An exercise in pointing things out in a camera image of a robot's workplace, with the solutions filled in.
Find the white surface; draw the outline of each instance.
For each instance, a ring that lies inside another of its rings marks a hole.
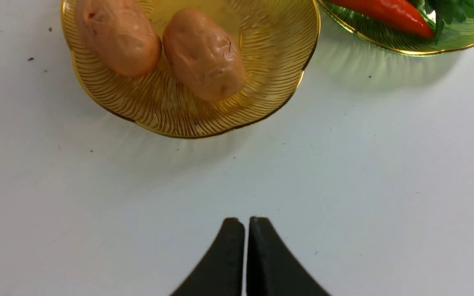
[[[405,58],[324,18],[282,110],[173,140],[86,97],[59,5],[0,0],[0,296],[166,295],[252,215],[335,296],[474,295],[474,49]]]

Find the plate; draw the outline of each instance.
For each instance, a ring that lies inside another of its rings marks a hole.
[[[247,72],[246,86],[221,102],[196,98],[171,75],[163,54],[157,71],[137,79],[118,75],[82,46],[76,0],[62,0],[62,27],[74,72],[85,92],[105,109],[161,135],[200,138],[256,123],[290,99],[321,29],[314,0],[138,0],[160,37],[173,14],[195,7],[235,40]]]
[[[434,56],[436,54],[462,51],[474,46],[474,20],[468,19],[462,24],[446,25],[442,31],[440,42],[422,39],[414,35],[399,32],[388,26],[348,9],[318,0],[336,22],[349,32],[361,37],[374,45],[406,56]],[[419,6],[423,11],[423,2]],[[434,28],[435,13],[424,15]]]

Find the green leafy vegetable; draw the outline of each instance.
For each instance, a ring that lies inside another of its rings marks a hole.
[[[436,12],[436,43],[440,41],[444,25],[474,19],[474,0],[425,0],[424,8],[427,14]]]

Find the plate rim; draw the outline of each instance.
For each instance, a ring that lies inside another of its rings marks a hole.
[[[74,52],[74,49],[71,46],[71,43],[69,42],[69,39],[68,39],[68,36],[67,36],[67,30],[66,30],[65,22],[64,22],[64,15],[65,15],[67,0],[61,0],[62,5],[61,5],[61,10],[60,10],[60,20],[62,22],[63,37],[65,39],[65,42],[67,43],[67,46],[68,46],[69,50],[71,51],[71,62],[72,62],[72,68],[73,68],[74,74],[76,75],[77,80],[78,80],[81,88],[83,88],[85,93],[95,103],[97,103],[100,107],[104,108],[106,111],[112,113],[113,115],[118,116],[121,119],[130,121],[134,124],[137,124],[138,126],[142,127],[143,129],[145,129],[147,131],[150,131],[152,133],[156,133],[158,135],[163,135],[163,136],[171,137],[171,138],[174,138],[174,139],[205,139],[205,138],[210,138],[210,137],[222,135],[222,134],[228,133],[230,131],[241,129],[243,127],[247,127],[247,126],[250,126],[252,124],[256,124],[260,121],[263,121],[263,120],[269,118],[270,116],[272,116],[273,114],[275,114],[276,112],[278,112],[282,107],[284,107],[284,105],[286,105],[286,103],[288,103],[288,101],[290,101],[290,99],[292,99],[295,92],[297,92],[297,90],[299,89],[299,86],[301,85],[301,81],[303,80],[303,76],[304,76],[304,71],[307,68],[307,66],[309,65],[310,60],[312,60],[312,56],[314,55],[314,53],[316,51],[316,48],[317,48],[317,45],[318,45],[318,42],[319,42],[319,37],[321,36],[321,11],[319,9],[320,5],[318,4],[317,0],[309,0],[309,1],[314,5],[314,12],[316,13],[317,34],[316,34],[316,37],[315,37],[315,40],[314,40],[314,45],[312,46],[312,50],[310,51],[310,54],[307,58],[307,61],[301,67],[301,73],[299,74],[299,79],[298,79],[297,84],[296,84],[295,88],[293,89],[292,93],[286,98],[286,100],[281,105],[279,105],[276,109],[273,109],[273,111],[271,111],[266,116],[263,116],[262,118],[259,118],[257,120],[253,120],[253,121],[245,123],[245,124],[237,125],[237,126],[229,128],[229,129],[225,129],[225,130],[220,131],[218,133],[212,133],[212,134],[200,135],[200,136],[184,136],[184,135],[175,135],[175,134],[164,133],[162,131],[159,131],[158,129],[153,129],[150,126],[147,126],[147,125],[145,125],[145,124],[143,124],[143,123],[141,123],[137,120],[133,120],[131,118],[127,118],[125,116],[122,116],[121,114],[118,114],[118,113],[114,112],[113,110],[107,108],[105,105],[100,103],[100,101],[98,101],[98,99],[90,92],[90,90],[87,88],[87,86],[85,86],[83,80],[81,79],[81,77],[79,75],[78,69],[77,69],[77,62],[76,62],[75,52]]]
[[[385,49],[385,50],[388,50],[388,51],[391,51],[391,52],[396,52],[396,53],[402,54],[404,56],[436,56],[436,55],[443,54],[443,53],[452,53],[452,52],[464,51],[466,49],[470,49],[470,48],[474,47],[474,43],[472,43],[472,44],[469,44],[469,45],[466,45],[466,46],[463,46],[463,47],[459,47],[458,49],[440,49],[438,51],[430,51],[430,52],[406,51],[404,49],[395,49],[395,48],[392,48],[392,47],[388,47],[388,46],[385,46],[385,45],[375,41],[374,39],[371,39],[371,38],[361,34],[361,32],[359,32],[358,30],[356,30],[355,28],[353,28],[352,26],[347,24],[343,19],[341,19],[335,13],[333,13],[333,11],[331,11],[331,9],[327,6],[327,4],[325,4],[325,2],[323,0],[316,0],[316,1],[319,3],[319,6],[321,6],[321,8],[324,9],[324,11],[327,13],[327,15],[329,15],[331,18],[333,18],[334,21],[337,22],[339,25],[341,25],[345,30],[347,30],[347,31],[351,32],[352,34],[358,36],[359,38],[363,39],[364,41],[367,41],[367,42],[369,42],[373,45],[376,45],[377,47],[380,47],[382,49]]]

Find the red chili pepper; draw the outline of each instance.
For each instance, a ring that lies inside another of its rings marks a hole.
[[[372,19],[427,39],[435,33],[423,19],[420,12],[407,0],[330,0],[332,4],[361,13]]]

